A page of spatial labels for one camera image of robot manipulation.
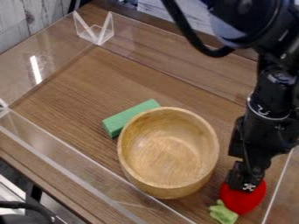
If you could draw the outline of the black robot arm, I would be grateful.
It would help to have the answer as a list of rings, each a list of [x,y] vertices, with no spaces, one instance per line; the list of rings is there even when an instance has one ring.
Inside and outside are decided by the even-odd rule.
[[[254,192],[271,159],[299,144],[299,8],[295,0],[204,0],[220,42],[258,53],[256,85],[235,122],[226,183]]]

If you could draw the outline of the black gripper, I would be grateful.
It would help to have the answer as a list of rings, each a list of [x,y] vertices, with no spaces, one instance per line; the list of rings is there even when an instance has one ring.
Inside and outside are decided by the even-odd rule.
[[[240,158],[224,183],[232,190],[254,192],[262,184],[272,158],[299,144],[299,114],[291,104],[264,104],[247,98],[247,109],[235,121],[228,155]]]

